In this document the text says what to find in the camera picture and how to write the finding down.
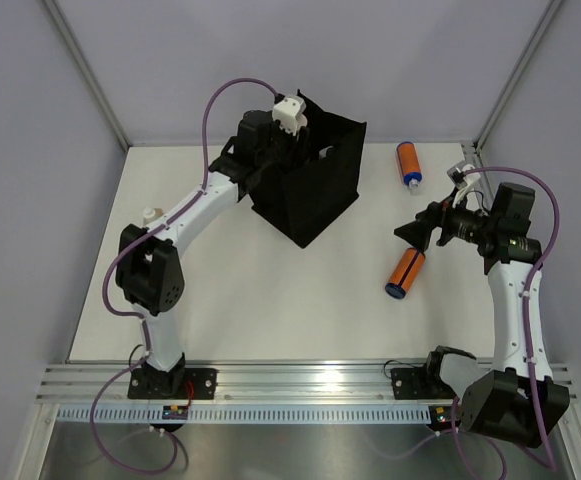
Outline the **amber liquid clear bottle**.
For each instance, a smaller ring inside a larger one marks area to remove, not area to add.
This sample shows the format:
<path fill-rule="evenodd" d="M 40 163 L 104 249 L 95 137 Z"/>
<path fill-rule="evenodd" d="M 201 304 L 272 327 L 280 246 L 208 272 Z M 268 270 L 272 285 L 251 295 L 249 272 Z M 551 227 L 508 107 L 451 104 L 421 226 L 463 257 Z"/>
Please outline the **amber liquid clear bottle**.
<path fill-rule="evenodd" d="M 142 225 L 147 226 L 164 215 L 164 211 L 158 207 L 146 207 L 142 212 Z"/>

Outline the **beige pump bottle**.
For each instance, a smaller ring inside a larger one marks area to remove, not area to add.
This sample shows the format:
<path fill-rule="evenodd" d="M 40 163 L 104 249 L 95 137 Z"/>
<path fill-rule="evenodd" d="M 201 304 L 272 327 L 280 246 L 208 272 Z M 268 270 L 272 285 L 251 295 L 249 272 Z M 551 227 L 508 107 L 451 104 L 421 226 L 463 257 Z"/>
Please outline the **beige pump bottle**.
<path fill-rule="evenodd" d="M 308 119 L 304 114 L 300 114 L 297 120 L 296 132 L 299 132 L 302 128 L 308 125 Z"/>

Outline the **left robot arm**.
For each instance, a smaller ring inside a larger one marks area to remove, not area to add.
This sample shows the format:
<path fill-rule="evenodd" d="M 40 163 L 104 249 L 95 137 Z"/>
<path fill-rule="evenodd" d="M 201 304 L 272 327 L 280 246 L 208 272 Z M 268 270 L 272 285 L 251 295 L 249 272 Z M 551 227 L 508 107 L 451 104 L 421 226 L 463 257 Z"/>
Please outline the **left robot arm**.
<path fill-rule="evenodd" d="M 123 259 L 116 283 L 142 317 L 146 352 L 131 374 L 132 399 L 187 398 L 192 394 L 173 311 L 185 281 L 181 258 L 210 223 L 239 203 L 270 167 L 294 167 L 308 157 L 308 119 L 303 113 L 249 111 L 237 133 L 208 168 L 207 182 L 150 226 L 130 225 L 120 239 Z"/>

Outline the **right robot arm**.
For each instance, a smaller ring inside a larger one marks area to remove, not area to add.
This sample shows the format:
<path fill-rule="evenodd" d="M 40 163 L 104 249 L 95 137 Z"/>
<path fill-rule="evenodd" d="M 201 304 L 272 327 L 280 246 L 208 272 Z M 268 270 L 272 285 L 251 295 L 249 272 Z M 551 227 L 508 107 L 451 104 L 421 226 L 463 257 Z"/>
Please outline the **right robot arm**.
<path fill-rule="evenodd" d="M 431 395 L 450 392 L 461 402 L 460 422 L 471 432 L 536 449 L 570 404 L 554 380 L 543 346 L 538 293 L 541 243 L 528 235 L 533 189 L 504 182 L 492 208 L 471 210 L 467 192 L 454 188 L 430 203 L 414 221 L 395 229 L 416 260 L 435 229 L 444 246 L 460 239 L 477 248 L 493 301 L 494 354 L 490 369 L 464 350 L 437 346 L 418 373 Z"/>

